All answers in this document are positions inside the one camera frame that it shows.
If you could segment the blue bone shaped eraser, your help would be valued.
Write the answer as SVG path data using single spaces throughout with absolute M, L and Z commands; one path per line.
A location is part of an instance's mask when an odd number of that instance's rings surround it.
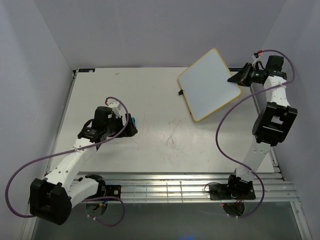
M 132 120 L 132 124 L 135 128 L 137 128 L 136 126 L 136 119 L 134 117 L 131 117 L 131 120 Z

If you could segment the yellow framed whiteboard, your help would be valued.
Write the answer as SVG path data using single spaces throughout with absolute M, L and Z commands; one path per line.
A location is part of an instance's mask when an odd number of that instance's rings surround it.
M 228 82 L 231 71 L 219 51 L 212 48 L 177 78 L 191 116 L 200 122 L 238 98 L 242 90 Z

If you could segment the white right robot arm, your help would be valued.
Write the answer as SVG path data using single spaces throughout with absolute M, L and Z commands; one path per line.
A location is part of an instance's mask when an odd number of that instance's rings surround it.
M 261 84 L 271 88 L 267 96 L 265 109 L 257 117 L 253 128 L 252 144 L 240 166 L 228 178 L 226 194 L 237 199 L 253 192 L 254 173 L 258 170 L 265 156 L 288 135 L 297 115 L 297 109 L 290 106 L 285 83 L 287 74 L 282 71 L 284 57 L 271 55 L 266 65 L 262 65 L 259 56 L 254 56 L 253 63 L 246 63 L 228 82 L 242 87 Z

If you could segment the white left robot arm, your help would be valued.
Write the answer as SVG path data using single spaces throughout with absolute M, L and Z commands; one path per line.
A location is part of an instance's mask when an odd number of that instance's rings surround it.
M 30 213 L 57 225 L 70 216 L 72 208 L 87 199 L 100 200 L 106 195 L 102 176 L 88 174 L 74 183 L 81 168 L 102 144 L 115 138 L 132 137 L 138 130 L 125 105 L 116 98 L 107 98 L 77 135 L 63 160 L 43 179 L 30 185 Z

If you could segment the black XDOF label right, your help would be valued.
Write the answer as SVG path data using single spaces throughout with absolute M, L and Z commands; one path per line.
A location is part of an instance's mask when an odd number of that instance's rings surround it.
M 241 67 L 229 67 L 230 72 L 240 72 L 242 70 Z

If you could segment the black xdof label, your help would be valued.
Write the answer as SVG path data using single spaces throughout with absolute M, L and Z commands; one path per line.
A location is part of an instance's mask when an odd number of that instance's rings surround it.
M 95 68 L 79 68 L 78 72 L 79 73 L 94 73 L 95 72 Z
M 241 67 L 229 67 L 230 72 L 240 72 L 242 70 Z

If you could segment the black XDOF label left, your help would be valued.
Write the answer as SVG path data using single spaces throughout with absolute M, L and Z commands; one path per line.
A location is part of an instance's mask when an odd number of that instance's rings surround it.
M 79 73 L 94 73 L 95 72 L 95 68 L 79 68 L 78 72 Z

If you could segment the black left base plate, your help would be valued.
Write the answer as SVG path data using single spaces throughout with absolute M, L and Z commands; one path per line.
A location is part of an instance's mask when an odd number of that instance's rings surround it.
M 104 197 L 116 197 L 121 198 L 122 186 L 121 185 L 105 185 L 104 187 Z

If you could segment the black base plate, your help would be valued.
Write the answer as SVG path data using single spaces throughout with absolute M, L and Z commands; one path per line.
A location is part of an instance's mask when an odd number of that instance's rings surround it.
M 210 183 L 208 185 L 209 198 L 212 201 L 218 200 L 255 200 L 256 195 L 251 188 L 249 191 L 238 190 L 229 187 L 227 184 Z
M 121 198 L 122 186 L 121 185 L 105 185 L 104 187 L 104 197 L 116 197 Z

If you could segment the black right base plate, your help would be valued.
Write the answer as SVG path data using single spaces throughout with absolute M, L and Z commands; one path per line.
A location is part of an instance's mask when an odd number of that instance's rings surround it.
M 255 200 L 256 195 L 251 188 L 249 191 L 238 190 L 229 187 L 227 184 L 210 183 L 208 185 L 209 198 L 212 201 L 218 200 Z

